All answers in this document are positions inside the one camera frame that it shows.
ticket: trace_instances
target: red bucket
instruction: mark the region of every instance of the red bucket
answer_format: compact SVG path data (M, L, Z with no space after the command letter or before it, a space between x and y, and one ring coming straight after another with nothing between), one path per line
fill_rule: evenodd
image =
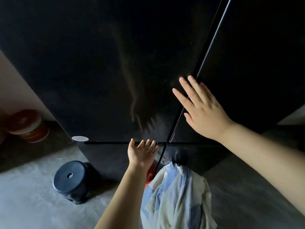
M42 141L50 132L40 113L33 109L25 109L11 115L6 120L4 129L30 143Z

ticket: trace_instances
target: hand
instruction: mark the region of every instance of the hand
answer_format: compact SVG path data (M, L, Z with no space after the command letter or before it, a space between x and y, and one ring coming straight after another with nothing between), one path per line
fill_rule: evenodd
M147 173L159 150L159 146L155 145L155 141L152 141L150 145L150 140L148 139L146 143L142 140L138 147L135 147L135 140L131 139L128 146L129 167Z
M183 77L179 82L192 102L173 88L174 95L189 112L184 114L186 121L197 133L219 142L227 128L235 123L227 116L206 85L198 84L191 75L188 80L193 88Z
M152 130L155 130L152 118L155 117L156 112L152 101L147 100L143 96L134 98L130 114L132 122L135 121L135 118L137 119L141 132L147 131L149 134L149 126L151 126Z

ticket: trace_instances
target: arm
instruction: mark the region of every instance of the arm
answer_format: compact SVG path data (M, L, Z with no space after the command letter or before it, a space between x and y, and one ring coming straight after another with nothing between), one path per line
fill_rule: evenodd
M129 166L95 229L138 227L147 171L159 147L155 147L155 141L150 145L150 140L145 144L141 141L138 147L134 145L135 141L131 139L128 147Z
M173 89L189 113L187 123L199 134L214 139L250 165L305 215L305 154L277 144L233 122L203 84L180 78L191 101Z

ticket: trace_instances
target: white round sticker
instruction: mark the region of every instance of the white round sticker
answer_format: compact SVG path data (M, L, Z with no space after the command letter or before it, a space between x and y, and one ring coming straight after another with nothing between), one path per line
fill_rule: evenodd
M73 136L72 140L75 140L75 141L87 141L87 140L89 140L89 138L87 138L85 136Z

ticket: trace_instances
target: blue and white cloth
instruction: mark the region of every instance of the blue and white cloth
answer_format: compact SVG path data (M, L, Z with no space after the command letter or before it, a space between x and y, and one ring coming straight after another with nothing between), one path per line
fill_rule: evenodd
M144 229L214 229L211 192L206 179L170 163L146 187L141 205Z

